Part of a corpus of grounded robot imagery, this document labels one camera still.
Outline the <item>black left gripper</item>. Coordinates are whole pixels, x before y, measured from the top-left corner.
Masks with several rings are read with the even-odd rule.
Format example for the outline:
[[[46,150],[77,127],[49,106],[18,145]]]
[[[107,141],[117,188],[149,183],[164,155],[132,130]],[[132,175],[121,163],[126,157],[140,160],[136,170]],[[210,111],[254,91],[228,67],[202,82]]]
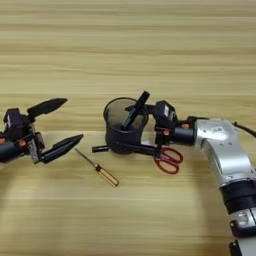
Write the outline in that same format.
[[[30,107],[27,112],[30,117],[36,118],[42,114],[49,114],[67,102],[66,98],[54,98],[33,107]],[[48,151],[42,152],[45,148],[42,135],[37,132],[35,135],[28,135],[16,142],[6,140],[0,144],[0,163],[8,163],[17,158],[30,155],[35,164],[42,162],[50,163],[73,149],[82,139],[84,135],[76,135],[66,138],[52,146]]]

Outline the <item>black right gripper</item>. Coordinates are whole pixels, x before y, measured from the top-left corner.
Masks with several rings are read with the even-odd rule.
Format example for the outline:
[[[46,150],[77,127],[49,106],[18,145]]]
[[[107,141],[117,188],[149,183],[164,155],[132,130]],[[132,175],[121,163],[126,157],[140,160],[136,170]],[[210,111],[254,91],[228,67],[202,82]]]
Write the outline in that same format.
[[[139,115],[152,114],[154,112],[154,105],[145,104],[140,111]],[[133,105],[127,106],[126,111],[131,111]],[[195,143],[195,135],[193,129],[184,129],[176,127],[174,129],[163,128],[156,132],[155,142],[157,145],[178,144],[184,146],[192,146]],[[117,141],[117,145],[122,149],[128,150],[131,153],[149,155],[159,158],[161,155],[161,148],[147,144],[142,144],[140,141],[121,140]]]

